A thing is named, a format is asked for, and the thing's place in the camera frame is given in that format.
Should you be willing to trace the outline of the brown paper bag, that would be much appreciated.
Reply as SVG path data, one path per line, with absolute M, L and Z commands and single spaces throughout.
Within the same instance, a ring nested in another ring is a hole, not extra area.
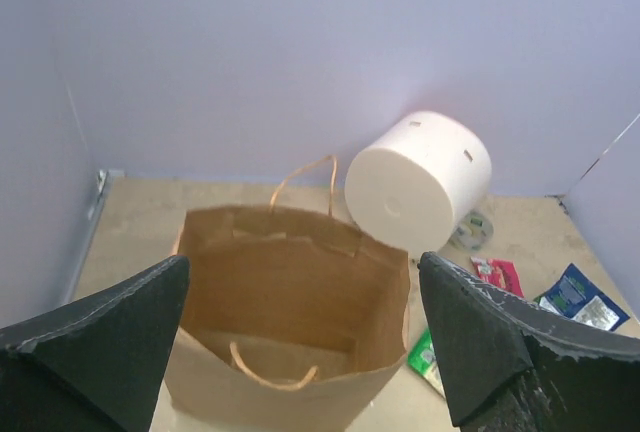
M 408 254 L 331 211 L 191 209 L 173 406 L 251 431 L 343 431 L 407 357 Z

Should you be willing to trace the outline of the red snack packet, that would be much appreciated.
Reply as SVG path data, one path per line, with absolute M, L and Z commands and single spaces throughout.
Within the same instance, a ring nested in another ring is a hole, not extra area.
M 471 257 L 470 261 L 481 280 L 521 298 L 524 297 L 519 275 L 512 262 L 478 257 Z

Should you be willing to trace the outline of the clear tape roll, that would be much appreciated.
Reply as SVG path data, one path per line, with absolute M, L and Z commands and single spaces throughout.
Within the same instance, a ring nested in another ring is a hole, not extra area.
M 479 210 L 469 212 L 454 229 L 448 243 L 470 252 L 479 251 L 493 237 L 494 226 L 488 216 Z

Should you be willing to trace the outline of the large green chips bag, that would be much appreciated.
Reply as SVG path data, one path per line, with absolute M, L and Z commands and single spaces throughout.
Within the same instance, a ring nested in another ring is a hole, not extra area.
M 430 386 L 442 397 L 445 397 L 444 387 L 439 367 L 435 357 L 432 334 L 426 328 L 409 352 L 407 363 L 409 367 L 425 379 Z

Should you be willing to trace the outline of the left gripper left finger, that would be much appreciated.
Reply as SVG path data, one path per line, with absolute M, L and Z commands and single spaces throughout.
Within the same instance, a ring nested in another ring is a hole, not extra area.
M 189 281 L 174 255 L 3 328 L 2 430 L 149 430 Z

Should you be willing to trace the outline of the dark blue chips bag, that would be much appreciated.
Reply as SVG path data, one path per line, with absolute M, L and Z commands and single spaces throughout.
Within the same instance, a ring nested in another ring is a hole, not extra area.
M 618 304 L 573 263 L 534 302 L 548 312 L 609 332 L 616 331 L 630 319 Z

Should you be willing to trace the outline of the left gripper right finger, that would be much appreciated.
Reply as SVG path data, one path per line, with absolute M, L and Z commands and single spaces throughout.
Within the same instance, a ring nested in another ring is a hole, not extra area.
M 418 269 L 453 426 L 638 430 L 638 339 L 555 315 L 433 252 Z

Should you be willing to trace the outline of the white cylindrical container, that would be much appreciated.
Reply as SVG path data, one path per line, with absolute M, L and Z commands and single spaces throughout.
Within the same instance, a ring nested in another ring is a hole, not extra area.
M 361 230 L 412 258 L 440 250 L 486 196 L 489 152 L 460 122 L 414 112 L 360 151 L 344 195 Z

